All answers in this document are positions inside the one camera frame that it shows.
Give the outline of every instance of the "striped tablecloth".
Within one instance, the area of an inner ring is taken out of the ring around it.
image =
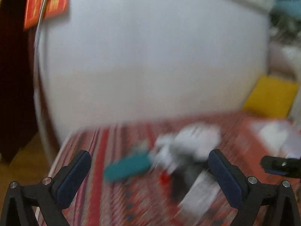
[[[222,128],[219,148],[228,160],[245,173],[252,175],[248,164],[238,155],[235,137],[240,124],[247,118],[244,113],[201,115],[155,122],[128,123],[97,127],[73,133],[62,147],[50,176],[67,165],[73,155],[85,149],[92,156],[89,174],[79,188],[72,204],[63,213],[71,226],[155,226],[187,225],[179,216],[177,205],[171,202],[170,186],[159,182],[160,171],[135,176],[124,182],[107,183],[103,170],[113,161],[126,156],[137,141],[147,139],[153,146],[160,134],[175,133],[184,126],[204,121]],[[254,225],[260,225],[263,209]],[[199,225],[229,225],[236,214],[220,191],[211,208],[203,215]],[[39,225],[46,225],[41,213]]]

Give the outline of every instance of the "orange paper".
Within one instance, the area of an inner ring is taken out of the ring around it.
[[[63,13],[67,8],[68,0],[48,0],[45,18],[54,17]],[[27,0],[25,10],[24,29],[38,23],[42,0]]]

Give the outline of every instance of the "screw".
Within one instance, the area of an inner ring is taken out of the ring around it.
[[[250,176],[250,177],[248,177],[248,181],[251,184],[256,184],[258,180],[254,176]]]
[[[12,182],[11,184],[10,184],[10,188],[11,189],[14,189],[15,187],[17,187],[18,186],[18,183],[17,182]]]
[[[47,176],[42,179],[42,184],[47,185],[51,183],[51,177]]]
[[[290,186],[290,182],[284,180],[284,181],[282,181],[282,185],[283,185],[284,187],[288,188],[288,187]]]

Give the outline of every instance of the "white container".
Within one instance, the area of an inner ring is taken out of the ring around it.
[[[239,109],[266,70],[271,6],[246,1],[70,0],[40,42],[59,141],[85,126]]]

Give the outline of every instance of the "yellow block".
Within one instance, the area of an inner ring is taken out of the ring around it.
[[[298,89],[297,82],[274,76],[261,76],[243,105],[243,110],[264,117],[285,118]]]

